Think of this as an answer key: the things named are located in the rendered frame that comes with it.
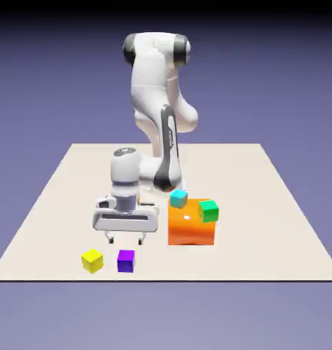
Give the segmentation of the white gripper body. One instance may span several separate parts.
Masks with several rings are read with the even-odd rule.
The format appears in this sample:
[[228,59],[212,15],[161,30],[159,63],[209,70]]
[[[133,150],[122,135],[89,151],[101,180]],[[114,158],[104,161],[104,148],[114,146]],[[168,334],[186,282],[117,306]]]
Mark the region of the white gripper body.
[[155,206],[138,206],[123,213],[113,208],[97,208],[93,216],[93,228],[118,232],[156,232],[159,210]]

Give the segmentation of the small purple cube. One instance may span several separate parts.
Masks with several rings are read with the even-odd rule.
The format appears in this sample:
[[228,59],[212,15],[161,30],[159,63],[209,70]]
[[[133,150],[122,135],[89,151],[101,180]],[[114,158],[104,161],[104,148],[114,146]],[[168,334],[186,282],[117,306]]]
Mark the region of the small purple cube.
[[117,271],[119,273],[132,273],[135,266],[135,251],[120,250],[117,255]]

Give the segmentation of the small yellow cube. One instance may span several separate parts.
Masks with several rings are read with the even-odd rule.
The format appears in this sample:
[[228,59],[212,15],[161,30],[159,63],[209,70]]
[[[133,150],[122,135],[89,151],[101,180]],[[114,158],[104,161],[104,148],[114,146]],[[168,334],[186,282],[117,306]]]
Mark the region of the small yellow cube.
[[86,271],[96,273],[104,266],[103,254],[92,248],[81,255],[81,262]]

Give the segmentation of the small cyan cube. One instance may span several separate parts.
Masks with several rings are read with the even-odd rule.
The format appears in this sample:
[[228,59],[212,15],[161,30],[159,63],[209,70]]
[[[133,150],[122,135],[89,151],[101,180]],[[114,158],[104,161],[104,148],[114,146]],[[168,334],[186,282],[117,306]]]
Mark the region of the small cyan cube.
[[174,189],[170,193],[169,204],[174,208],[183,208],[188,201],[188,192],[182,189]]

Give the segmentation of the small green cube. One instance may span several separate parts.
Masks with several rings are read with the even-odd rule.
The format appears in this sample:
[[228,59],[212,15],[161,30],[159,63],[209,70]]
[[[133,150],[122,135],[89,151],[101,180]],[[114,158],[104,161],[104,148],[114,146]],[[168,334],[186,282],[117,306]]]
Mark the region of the small green cube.
[[219,207],[214,200],[199,201],[199,216],[204,223],[216,222],[219,218]]

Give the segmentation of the large orange box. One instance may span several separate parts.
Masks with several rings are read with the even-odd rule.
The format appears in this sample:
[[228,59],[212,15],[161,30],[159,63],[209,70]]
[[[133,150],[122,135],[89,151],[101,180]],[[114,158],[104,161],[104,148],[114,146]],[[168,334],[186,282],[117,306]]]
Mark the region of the large orange box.
[[183,208],[168,204],[169,245],[214,245],[215,223],[204,223],[199,216],[199,202],[208,198],[190,198]]

